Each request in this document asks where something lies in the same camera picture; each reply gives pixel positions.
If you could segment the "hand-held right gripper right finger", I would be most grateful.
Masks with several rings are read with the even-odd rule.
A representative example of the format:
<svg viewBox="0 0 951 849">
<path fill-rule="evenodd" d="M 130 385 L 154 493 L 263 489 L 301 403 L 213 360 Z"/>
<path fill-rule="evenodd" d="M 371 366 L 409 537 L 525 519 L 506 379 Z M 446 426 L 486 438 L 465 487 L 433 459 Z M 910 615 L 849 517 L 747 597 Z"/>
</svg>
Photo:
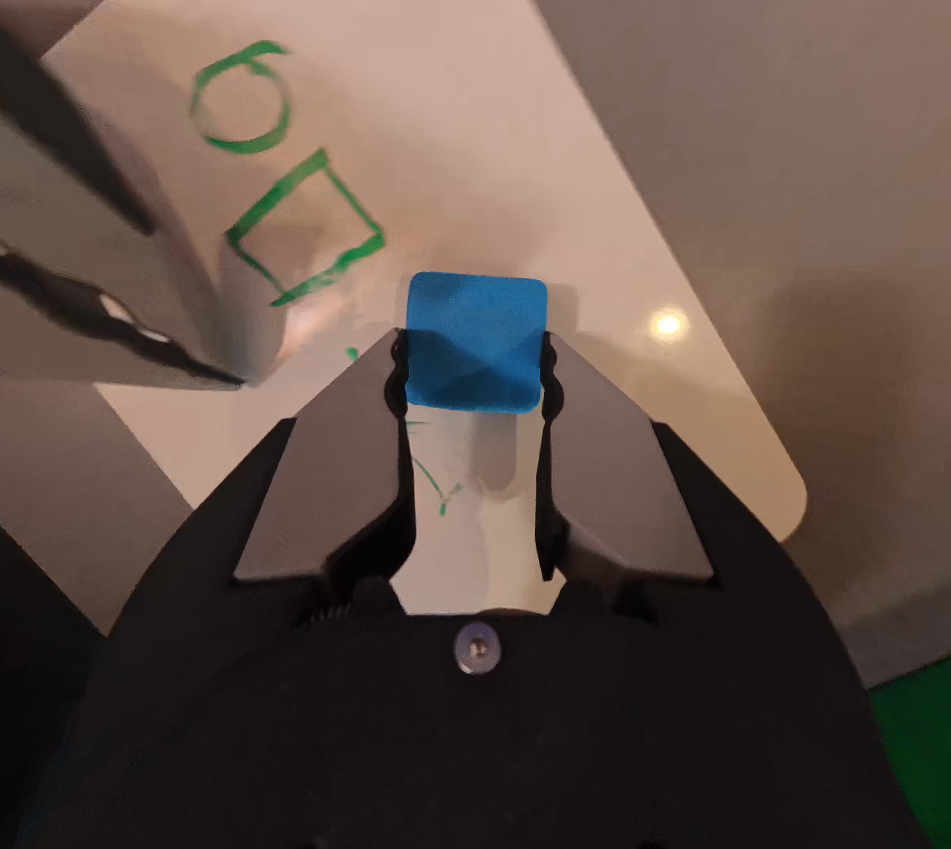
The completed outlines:
<svg viewBox="0 0 951 849">
<path fill-rule="evenodd" d="M 654 423 L 560 336 L 543 336 L 534 541 L 541 575 L 704 583 L 707 553 Z"/>
</svg>

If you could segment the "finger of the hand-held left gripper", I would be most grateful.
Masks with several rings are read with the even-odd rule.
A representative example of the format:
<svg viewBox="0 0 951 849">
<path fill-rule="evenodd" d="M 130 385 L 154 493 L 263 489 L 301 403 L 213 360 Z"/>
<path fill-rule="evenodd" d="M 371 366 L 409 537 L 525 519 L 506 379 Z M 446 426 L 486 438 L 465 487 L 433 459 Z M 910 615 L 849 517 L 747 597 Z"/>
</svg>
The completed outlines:
<svg viewBox="0 0 951 849">
<path fill-rule="evenodd" d="M 6 30 L 1 243 L 112 294 L 224 370 L 222 310 L 206 272 L 127 185 L 71 94 Z"/>
<path fill-rule="evenodd" d="M 4 250 L 1 283 L 4 376 L 175 390 L 244 386 L 86 281 Z"/>
</svg>

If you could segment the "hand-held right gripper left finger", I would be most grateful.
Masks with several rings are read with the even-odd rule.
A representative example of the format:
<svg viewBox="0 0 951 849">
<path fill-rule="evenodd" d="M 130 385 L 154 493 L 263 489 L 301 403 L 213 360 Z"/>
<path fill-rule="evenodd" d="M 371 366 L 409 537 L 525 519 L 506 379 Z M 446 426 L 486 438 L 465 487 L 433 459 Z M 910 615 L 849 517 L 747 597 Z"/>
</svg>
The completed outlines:
<svg viewBox="0 0 951 849">
<path fill-rule="evenodd" d="M 391 580 L 416 543 L 406 332 L 387 332 L 297 414 L 241 582 Z"/>
</svg>

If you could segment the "blue eraser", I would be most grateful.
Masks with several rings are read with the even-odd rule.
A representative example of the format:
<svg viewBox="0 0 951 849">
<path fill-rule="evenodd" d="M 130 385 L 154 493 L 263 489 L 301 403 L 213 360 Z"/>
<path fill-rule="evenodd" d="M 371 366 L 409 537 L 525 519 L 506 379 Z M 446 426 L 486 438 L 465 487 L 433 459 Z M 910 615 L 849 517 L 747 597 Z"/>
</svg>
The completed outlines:
<svg viewBox="0 0 951 849">
<path fill-rule="evenodd" d="M 407 298 L 407 401 L 464 413 L 531 412 L 541 399 L 548 300 L 536 279 L 418 272 Z"/>
</svg>

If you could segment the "white whiteboard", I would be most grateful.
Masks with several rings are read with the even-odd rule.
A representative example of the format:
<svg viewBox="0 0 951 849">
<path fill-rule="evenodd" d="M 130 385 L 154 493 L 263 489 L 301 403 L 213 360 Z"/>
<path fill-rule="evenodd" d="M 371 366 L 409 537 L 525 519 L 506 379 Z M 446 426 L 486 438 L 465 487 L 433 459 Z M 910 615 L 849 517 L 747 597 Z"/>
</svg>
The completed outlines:
<svg viewBox="0 0 951 849">
<path fill-rule="evenodd" d="M 799 526 L 801 475 L 531 0 L 105 0 L 46 61 L 259 340 L 242 391 L 97 387 L 189 507 L 443 271 L 545 282 L 553 332 L 775 538 Z M 278 292 L 224 233 L 319 149 L 384 246 L 280 348 Z"/>
</svg>

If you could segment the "green plastic bin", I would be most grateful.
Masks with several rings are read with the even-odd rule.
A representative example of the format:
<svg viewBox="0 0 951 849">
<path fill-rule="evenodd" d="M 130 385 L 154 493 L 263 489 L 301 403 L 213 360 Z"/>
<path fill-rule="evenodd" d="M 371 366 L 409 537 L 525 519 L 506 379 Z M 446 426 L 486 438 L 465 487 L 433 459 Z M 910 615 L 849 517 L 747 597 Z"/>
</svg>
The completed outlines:
<svg viewBox="0 0 951 849">
<path fill-rule="evenodd" d="M 869 692 L 886 753 L 934 846 L 950 846 L 950 659 Z"/>
</svg>

